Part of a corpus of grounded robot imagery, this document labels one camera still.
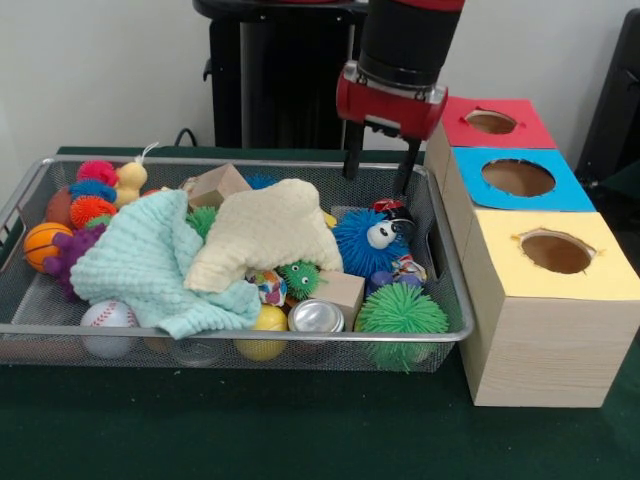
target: washcloth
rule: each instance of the washcloth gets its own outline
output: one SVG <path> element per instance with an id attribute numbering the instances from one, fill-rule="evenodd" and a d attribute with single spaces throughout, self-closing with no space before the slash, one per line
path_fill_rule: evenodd
<path id="1" fill-rule="evenodd" d="M 338 245 L 327 228 L 316 188 L 298 179 L 238 192 L 220 206 L 185 287 L 222 292 L 247 269 L 273 270 L 303 260 L 342 271 Z"/>
<path id="2" fill-rule="evenodd" d="M 183 287 L 203 240 L 185 221 L 187 194 L 158 192 L 122 208 L 96 245 L 71 269 L 75 292 L 91 304 L 129 305 L 142 327 L 176 339 L 209 329 L 250 328 L 260 312 L 258 288 L 245 281 L 222 293 Z"/>

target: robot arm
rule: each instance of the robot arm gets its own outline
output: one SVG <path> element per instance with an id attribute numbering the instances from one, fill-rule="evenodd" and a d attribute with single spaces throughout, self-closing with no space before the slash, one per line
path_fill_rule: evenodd
<path id="1" fill-rule="evenodd" d="M 404 193 L 422 140 L 435 129 L 447 101 L 436 84 L 465 0 L 369 0 L 361 53 L 340 78 L 338 114 L 352 122 L 344 175 L 353 179 L 365 126 L 409 144 L 394 183 Z"/>

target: circular hole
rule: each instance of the circular hole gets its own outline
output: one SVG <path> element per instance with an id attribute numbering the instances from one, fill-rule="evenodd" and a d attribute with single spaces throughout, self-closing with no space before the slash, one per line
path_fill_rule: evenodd
<path id="1" fill-rule="evenodd" d="M 591 263 L 593 249 L 561 232 L 537 232 L 522 240 L 524 253 L 536 265 L 552 272 L 582 272 Z"/>
<path id="2" fill-rule="evenodd" d="M 526 160 L 496 160 L 482 168 L 482 176 L 498 190 L 519 197 L 543 195 L 556 186 L 548 170 Z"/>
<path id="3" fill-rule="evenodd" d="M 466 116 L 466 120 L 476 130 L 492 135 L 511 133 L 518 124 L 510 116 L 492 110 L 474 110 Z"/>

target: light blue towel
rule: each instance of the light blue towel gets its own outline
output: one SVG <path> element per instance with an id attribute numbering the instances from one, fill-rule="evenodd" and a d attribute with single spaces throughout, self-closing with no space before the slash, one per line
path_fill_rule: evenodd
<path id="1" fill-rule="evenodd" d="M 204 330 L 250 328 L 260 313 L 258 287 L 233 283 L 222 293 L 183 287 L 202 239 L 185 221 L 187 195 L 158 192 L 122 208 L 71 269 L 75 292 L 92 305 L 118 300 L 142 327 L 180 339 Z"/>

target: wooden cube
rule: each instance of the wooden cube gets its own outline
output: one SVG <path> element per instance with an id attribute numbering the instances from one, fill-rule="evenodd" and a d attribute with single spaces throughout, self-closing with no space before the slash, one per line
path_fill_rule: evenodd
<path id="1" fill-rule="evenodd" d="M 476 405 L 602 405 L 640 325 L 640 280 L 598 213 L 478 210 L 463 271 Z"/>
<path id="2" fill-rule="evenodd" d="M 191 208 L 219 208 L 226 198 L 251 187 L 236 168 L 228 163 L 190 179 L 189 205 Z"/>
<path id="3" fill-rule="evenodd" d="M 440 193 L 453 147 L 557 148 L 529 100 L 449 97 L 425 156 Z"/>
<path id="4" fill-rule="evenodd" d="M 364 298 L 364 278 L 325 271 L 320 272 L 320 278 L 322 282 L 311 298 L 337 305 L 344 315 L 345 331 L 352 332 Z"/>
<path id="5" fill-rule="evenodd" d="M 442 199 L 460 258 L 478 209 L 595 211 L 560 152 L 548 149 L 453 148 Z"/>

